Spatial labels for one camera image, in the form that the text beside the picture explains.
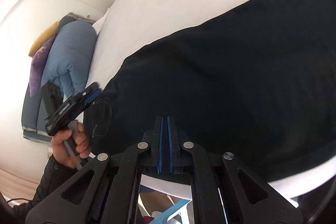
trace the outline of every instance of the metal screw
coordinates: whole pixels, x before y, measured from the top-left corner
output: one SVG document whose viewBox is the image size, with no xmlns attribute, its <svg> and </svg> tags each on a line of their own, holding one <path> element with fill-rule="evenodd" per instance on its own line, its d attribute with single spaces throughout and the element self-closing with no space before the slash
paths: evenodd
<svg viewBox="0 0 336 224">
<path fill-rule="evenodd" d="M 194 147 L 194 144 L 192 142 L 185 142 L 183 144 L 184 148 L 193 148 Z"/>
<path fill-rule="evenodd" d="M 146 142 L 138 143 L 138 148 L 140 149 L 146 149 L 147 147 L 148 147 L 148 143 Z"/>
<path fill-rule="evenodd" d="M 224 159 L 226 160 L 231 160 L 234 158 L 234 155 L 231 152 L 225 152 L 223 156 L 224 156 Z"/>
<path fill-rule="evenodd" d="M 109 158 L 109 155 L 107 155 L 106 153 L 101 153 L 97 156 L 97 159 L 100 161 L 107 160 L 108 158 Z"/>
</svg>

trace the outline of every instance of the wall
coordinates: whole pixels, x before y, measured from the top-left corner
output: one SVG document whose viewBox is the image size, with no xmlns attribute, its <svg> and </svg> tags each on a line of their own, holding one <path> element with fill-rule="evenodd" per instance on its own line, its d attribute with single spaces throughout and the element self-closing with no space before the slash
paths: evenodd
<svg viewBox="0 0 336 224">
<path fill-rule="evenodd" d="M 20 0 L 0 26 L 0 168 L 40 180 L 47 146 L 23 138 L 22 105 L 29 82 L 33 41 L 68 12 L 99 19 L 103 12 L 78 0 Z"/>
</svg>

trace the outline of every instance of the yellow cushion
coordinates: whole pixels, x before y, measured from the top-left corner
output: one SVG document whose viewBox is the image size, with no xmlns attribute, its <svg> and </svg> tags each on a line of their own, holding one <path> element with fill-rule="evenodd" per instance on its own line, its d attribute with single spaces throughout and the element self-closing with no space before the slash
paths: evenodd
<svg viewBox="0 0 336 224">
<path fill-rule="evenodd" d="M 40 36 L 35 40 L 30 48 L 29 56 L 34 57 L 35 53 L 43 46 L 43 44 L 57 34 L 59 21 L 53 23 L 48 29 L 46 29 Z"/>
</svg>

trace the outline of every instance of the pocket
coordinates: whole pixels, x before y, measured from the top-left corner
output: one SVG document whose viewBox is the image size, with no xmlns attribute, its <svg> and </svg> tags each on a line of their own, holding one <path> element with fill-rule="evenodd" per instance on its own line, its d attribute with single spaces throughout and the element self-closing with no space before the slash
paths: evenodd
<svg viewBox="0 0 336 224">
<path fill-rule="evenodd" d="M 92 103 L 90 107 L 92 138 L 105 136 L 112 121 L 112 107 L 108 97 Z"/>
</svg>

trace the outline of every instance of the hand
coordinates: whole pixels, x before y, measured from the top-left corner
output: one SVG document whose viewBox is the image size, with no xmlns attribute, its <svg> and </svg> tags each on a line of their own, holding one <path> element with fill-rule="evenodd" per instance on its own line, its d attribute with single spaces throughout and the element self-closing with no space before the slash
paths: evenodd
<svg viewBox="0 0 336 224">
<path fill-rule="evenodd" d="M 74 169 L 76 166 L 70 159 L 68 152 L 63 145 L 63 141 L 69 139 L 71 135 L 71 130 L 58 131 L 51 139 L 51 147 L 53 149 L 55 160 L 64 166 Z M 77 144 L 76 150 L 79 153 L 80 158 L 87 158 L 91 152 L 91 147 L 89 146 L 89 138 L 84 132 L 84 126 L 80 122 L 78 123 L 78 135 L 75 139 L 75 142 Z"/>
</svg>

